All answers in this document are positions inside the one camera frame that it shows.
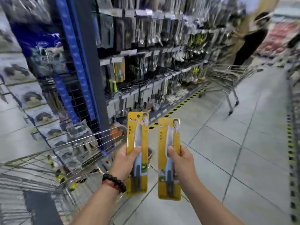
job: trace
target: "blue hanging strip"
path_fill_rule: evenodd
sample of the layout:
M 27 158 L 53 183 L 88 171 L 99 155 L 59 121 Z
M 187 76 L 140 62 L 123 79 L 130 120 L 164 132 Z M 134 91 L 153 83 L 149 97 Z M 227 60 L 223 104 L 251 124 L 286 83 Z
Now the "blue hanging strip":
M 67 92 L 67 89 L 66 89 L 63 81 L 62 81 L 62 77 L 59 75 L 56 75 L 53 77 L 53 79 L 56 84 L 56 89 L 62 98 L 62 102 L 64 103 L 64 106 L 68 110 L 68 113 L 70 115 L 72 123 L 77 124 L 78 122 L 80 122 L 80 120 L 74 111 L 74 107 L 72 105 L 71 98 Z
M 66 39 L 69 43 L 69 48 L 71 55 L 73 57 L 75 69 L 77 71 L 77 76 L 81 85 L 82 93 L 85 99 L 85 103 L 87 105 L 88 113 L 90 115 L 91 120 L 95 120 L 95 110 L 93 107 L 93 102 L 91 99 L 91 92 L 88 88 L 88 83 L 86 81 L 85 72 L 83 69 L 81 57 L 79 54 L 79 49 L 77 46 L 76 36 L 74 33 L 70 12 L 68 9 L 67 1 L 66 0 L 56 0 L 57 8 L 60 13 L 62 23 L 64 26 Z

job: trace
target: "bracelet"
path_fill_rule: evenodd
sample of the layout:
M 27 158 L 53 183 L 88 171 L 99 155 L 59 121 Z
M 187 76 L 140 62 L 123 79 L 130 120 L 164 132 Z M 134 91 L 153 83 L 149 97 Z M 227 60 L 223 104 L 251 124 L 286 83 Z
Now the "bracelet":
M 113 183 L 112 188 L 119 190 L 121 193 L 126 192 L 126 185 L 121 180 L 117 179 L 116 177 L 110 174 L 104 174 L 102 177 L 102 183 L 108 184 L 106 180 L 109 180 Z

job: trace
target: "hand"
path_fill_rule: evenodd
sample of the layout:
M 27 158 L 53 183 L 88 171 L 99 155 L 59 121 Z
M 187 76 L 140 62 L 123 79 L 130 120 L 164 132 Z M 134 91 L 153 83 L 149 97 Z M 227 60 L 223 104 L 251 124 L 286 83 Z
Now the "hand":
M 122 182 L 129 176 L 135 159 L 142 151 L 141 146 L 137 146 L 133 149 L 130 155 L 127 155 L 126 148 L 126 144 L 124 144 L 116 152 L 112 168 L 108 172 L 112 176 L 120 179 Z
M 181 154 L 178 155 L 172 146 L 168 147 L 168 157 L 174 162 L 175 173 L 181 186 L 198 179 L 192 153 L 183 145 L 180 146 Z

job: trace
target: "light blue knife handle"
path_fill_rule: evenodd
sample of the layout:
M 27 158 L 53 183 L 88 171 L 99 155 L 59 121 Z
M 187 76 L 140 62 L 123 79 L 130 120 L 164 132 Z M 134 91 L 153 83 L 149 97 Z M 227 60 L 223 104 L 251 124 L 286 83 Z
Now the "light blue knife handle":
M 168 180 L 168 171 L 171 171 L 171 180 Z M 165 176 L 166 176 L 166 181 L 173 181 L 173 160 L 168 156 L 167 156 Z
M 142 173 L 142 153 L 141 152 L 134 161 L 133 176 L 137 175 L 137 167 L 138 166 L 140 166 L 139 170 L 140 170 L 140 175 L 141 175 L 141 173 Z

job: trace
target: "pink product display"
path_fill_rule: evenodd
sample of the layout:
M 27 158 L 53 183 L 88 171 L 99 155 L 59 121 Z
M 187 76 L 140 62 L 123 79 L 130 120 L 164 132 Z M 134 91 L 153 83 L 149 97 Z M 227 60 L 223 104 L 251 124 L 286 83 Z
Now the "pink product display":
M 299 29 L 299 20 L 278 22 L 270 26 L 269 33 L 257 52 L 266 56 L 275 56 L 283 52 L 290 37 Z

